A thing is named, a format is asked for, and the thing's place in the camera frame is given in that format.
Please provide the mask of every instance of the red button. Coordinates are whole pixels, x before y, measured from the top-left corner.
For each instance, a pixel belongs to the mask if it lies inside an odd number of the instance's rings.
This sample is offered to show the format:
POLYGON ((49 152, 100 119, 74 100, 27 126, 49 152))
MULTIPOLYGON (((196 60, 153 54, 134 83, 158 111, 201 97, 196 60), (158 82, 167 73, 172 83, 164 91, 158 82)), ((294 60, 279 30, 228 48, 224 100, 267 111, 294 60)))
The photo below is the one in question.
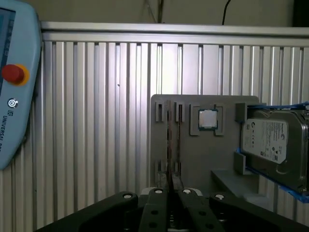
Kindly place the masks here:
POLYGON ((10 83, 18 84, 25 78, 24 70, 14 64, 7 64, 2 68, 2 77, 10 83))

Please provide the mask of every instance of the white wall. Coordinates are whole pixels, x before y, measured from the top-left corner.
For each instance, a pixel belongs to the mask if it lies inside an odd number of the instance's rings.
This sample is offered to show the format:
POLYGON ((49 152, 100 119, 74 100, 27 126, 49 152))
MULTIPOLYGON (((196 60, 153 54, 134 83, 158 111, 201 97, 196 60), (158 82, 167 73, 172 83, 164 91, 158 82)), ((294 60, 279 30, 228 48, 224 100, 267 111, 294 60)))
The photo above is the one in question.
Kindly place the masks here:
MULTIPOLYGON (((144 0, 23 0, 44 21, 153 22, 144 0)), ((158 0, 150 0, 154 10, 158 0)), ((221 24, 227 0, 165 0, 163 21, 181 24, 221 24)), ((294 0, 232 0, 226 25, 291 26, 294 0)))

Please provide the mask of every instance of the aluminum panel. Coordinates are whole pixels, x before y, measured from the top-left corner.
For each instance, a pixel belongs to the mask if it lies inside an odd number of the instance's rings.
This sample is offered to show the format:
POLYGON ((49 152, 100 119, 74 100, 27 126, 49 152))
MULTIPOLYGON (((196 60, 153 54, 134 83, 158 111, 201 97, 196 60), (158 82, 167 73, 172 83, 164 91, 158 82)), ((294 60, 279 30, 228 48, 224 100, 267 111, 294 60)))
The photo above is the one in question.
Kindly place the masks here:
MULTIPOLYGON (((255 95, 269 104, 309 100, 309 30, 43 27, 28 139, 0 172, 0 231, 31 231, 117 191, 148 187, 154 94, 255 95)), ((280 205, 289 196, 266 179, 260 183, 274 211, 307 223, 306 207, 280 205)))

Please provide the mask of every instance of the hard drive label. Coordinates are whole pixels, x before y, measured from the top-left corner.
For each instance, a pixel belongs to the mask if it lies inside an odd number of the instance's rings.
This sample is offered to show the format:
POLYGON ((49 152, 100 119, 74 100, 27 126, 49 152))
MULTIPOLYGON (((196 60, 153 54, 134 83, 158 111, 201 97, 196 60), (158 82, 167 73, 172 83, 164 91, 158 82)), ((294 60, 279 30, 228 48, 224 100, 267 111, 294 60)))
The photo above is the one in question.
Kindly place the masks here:
POLYGON ((242 152, 282 163, 286 158, 288 125, 284 121, 248 119, 242 128, 242 152))

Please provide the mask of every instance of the hard disk drive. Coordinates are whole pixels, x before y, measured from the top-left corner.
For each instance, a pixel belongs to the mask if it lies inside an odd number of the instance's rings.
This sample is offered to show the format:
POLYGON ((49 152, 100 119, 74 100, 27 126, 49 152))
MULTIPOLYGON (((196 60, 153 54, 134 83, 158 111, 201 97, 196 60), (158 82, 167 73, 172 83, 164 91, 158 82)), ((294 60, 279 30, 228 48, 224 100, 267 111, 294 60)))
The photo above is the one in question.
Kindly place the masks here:
POLYGON ((241 131, 247 167, 308 194, 308 128, 308 110, 248 108, 241 131))

